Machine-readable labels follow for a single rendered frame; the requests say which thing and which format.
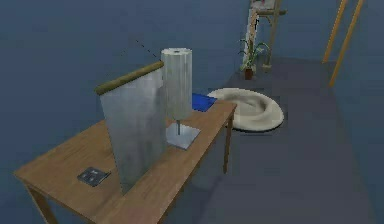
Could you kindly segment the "white cylinder lamp silver base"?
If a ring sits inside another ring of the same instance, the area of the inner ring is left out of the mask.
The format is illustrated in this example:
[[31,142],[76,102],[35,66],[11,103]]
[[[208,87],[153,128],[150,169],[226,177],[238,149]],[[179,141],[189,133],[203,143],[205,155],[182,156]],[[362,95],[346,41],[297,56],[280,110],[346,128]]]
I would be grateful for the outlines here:
[[192,50],[167,48],[161,51],[164,63],[163,80],[166,91],[166,112],[174,123],[166,129],[167,143],[187,150],[200,130],[183,125],[192,115]]

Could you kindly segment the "cream round floor cushion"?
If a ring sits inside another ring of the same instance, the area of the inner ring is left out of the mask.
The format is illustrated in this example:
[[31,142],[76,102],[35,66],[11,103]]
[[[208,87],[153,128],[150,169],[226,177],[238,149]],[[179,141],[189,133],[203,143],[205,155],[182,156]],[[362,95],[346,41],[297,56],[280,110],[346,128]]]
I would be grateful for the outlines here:
[[242,131],[264,132],[277,128],[284,121],[284,113],[272,98],[252,90],[221,88],[208,94],[209,97],[237,105],[233,127]]

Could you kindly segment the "green house plant brown pot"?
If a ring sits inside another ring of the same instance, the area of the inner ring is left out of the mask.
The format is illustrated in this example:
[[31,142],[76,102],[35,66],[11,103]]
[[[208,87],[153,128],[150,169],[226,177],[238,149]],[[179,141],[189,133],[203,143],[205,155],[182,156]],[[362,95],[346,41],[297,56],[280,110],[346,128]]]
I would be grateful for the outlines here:
[[241,39],[241,42],[245,44],[246,49],[241,50],[241,53],[245,55],[245,59],[240,66],[240,70],[244,73],[244,78],[246,80],[251,80],[255,71],[255,62],[261,54],[270,55],[270,47],[264,42],[254,44],[250,39]]

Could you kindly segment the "brown wooden table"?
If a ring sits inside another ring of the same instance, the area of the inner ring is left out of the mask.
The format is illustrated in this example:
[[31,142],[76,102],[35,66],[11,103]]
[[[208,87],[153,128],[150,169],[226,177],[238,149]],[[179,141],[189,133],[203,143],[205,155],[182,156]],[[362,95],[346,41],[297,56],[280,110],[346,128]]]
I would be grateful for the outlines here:
[[[207,112],[195,111],[183,122],[200,130],[189,149],[168,147],[126,194],[120,189],[103,121],[23,165],[14,175],[24,184],[45,224],[59,224],[49,200],[80,216],[87,224],[163,224],[221,130],[232,128],[235,108],[234,103],[218,100]],[[77,179],[88,167],[110,175],[91,187]]]

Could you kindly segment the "dark grey remote control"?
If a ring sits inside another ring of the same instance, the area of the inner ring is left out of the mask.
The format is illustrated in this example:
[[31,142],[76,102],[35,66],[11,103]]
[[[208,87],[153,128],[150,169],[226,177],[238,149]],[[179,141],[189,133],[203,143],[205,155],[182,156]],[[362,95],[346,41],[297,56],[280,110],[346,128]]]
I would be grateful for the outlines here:
[[94,167],[88,167],[77,176],[77,179],[91,187],[96,187],[109,175],[110,172],[104,172]]

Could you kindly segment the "yellow wooden pole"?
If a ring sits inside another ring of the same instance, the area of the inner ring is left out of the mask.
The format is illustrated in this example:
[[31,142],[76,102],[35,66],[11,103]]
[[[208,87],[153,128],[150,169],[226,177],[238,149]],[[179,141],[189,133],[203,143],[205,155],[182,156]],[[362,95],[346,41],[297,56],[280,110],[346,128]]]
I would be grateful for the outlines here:
[[349,45],[349,42],[350,42],[350,40],[352,38],[352,34],[353,34],[354,28],[356,26],[356,23],[358,21],[358,18],[359,18],[359,15],[360,15],[360,12],[361,12],[361,9],[362,9],[362,6],[363,6],[364,2],[365,2],[365,0],[358,0],[357,1],[357,5],[355,7],[355,10],[354,10],[354,13],[353,13],[350,25],[348,27],[348,31],[347,31],[346,36],[344,38],[344,41],[343,41],[342,47],[340,49],[340,53],[339,53],[338,59],[336,61],[336,65],[334,67],[332,76],[331,76],[330,81],[329,81],[329,86],[330,87],[333,87],[334,84],[335,84],[338,72],[340,70],[340,67],[341,67],[342,61],[344,59],[344,56],[345,56],[347,47]]
[[340,22],[341,22],[341,19],[343,17],[343,13],[345,11],[347,2],[348,2],[348,0],[340,0],[340,4],[339,4],[339,7],[337,9],[336,17],[335,17],[328,41],[327,41],[327,45],[325,48],[325,52],[324,52],[322,61],[321,61],[321,63],[323,63],[323,64],[327,63],[329,60],[329,57],[330,57],[330,54],[332,51],[332,47],[333,47],[333,43],[335,41],[337,31],[338,31],[338,28],[340,26]]

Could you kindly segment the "grey panel with wooden rail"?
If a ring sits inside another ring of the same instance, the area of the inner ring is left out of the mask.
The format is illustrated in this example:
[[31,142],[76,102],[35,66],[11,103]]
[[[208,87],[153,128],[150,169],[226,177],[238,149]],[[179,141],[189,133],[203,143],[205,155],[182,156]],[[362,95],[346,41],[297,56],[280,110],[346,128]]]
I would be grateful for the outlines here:
[[163,66],[157,61],[95,88],[122,193],[127,193],[166,149]]

